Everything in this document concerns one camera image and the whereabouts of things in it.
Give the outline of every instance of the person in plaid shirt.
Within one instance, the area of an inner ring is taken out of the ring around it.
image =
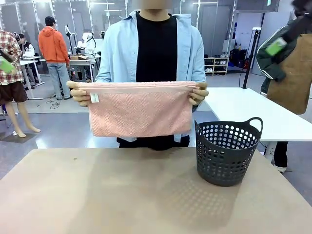
[[[15,132],[19,137],[26,137],[26,135],[20,129],[12,101],[15,101],[18,104],[19,113],[22,115],[26,126],[30,130],[38,133],[40,132],[40,129],[33,126],[25,107],[25,101],[27,101],[28,97],[22,84],[22,81],[24,80],[20,66],[20,56],[22,55],[22,51],[12,33],[0,29],[0,48],[3,52],[12,57],[14,61],[12,64],[15,67],[15,72],[10,74],[0,70],[0,105],[5,104],[8,116],[10,117]]]

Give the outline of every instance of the person in orange jacket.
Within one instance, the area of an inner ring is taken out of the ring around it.
[[[70,90],[66,85],[69,81],[68,71],[69,58],[66,43],[60,32],[56,30],[55,19],[51,16],[45,18],[46,27],[41,30],[38,36],[40,51],[47,62],[50,76],[52,78],[54,91],[57,100],[61,100],[59,81],[64,91],[64,99],[70,99]]]

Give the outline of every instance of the pink towel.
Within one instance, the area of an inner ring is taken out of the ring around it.
[[[188,98],[196,82],[79,83],[79,88],[98,96],[89,105],[97,137],[156,137],[191,129]]]

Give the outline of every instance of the white sneaker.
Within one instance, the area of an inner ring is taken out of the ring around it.
[[[280,173],[284,173],[286,170],[287,170],[287,167],[278,167],[278,166],[275,166],[274,167],[280,172]]]

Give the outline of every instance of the brown table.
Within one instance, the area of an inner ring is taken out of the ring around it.
[[[257,151],[243,182],[195,148],[33,150],[0,181],[1,234],[311,234],[312,208]]]

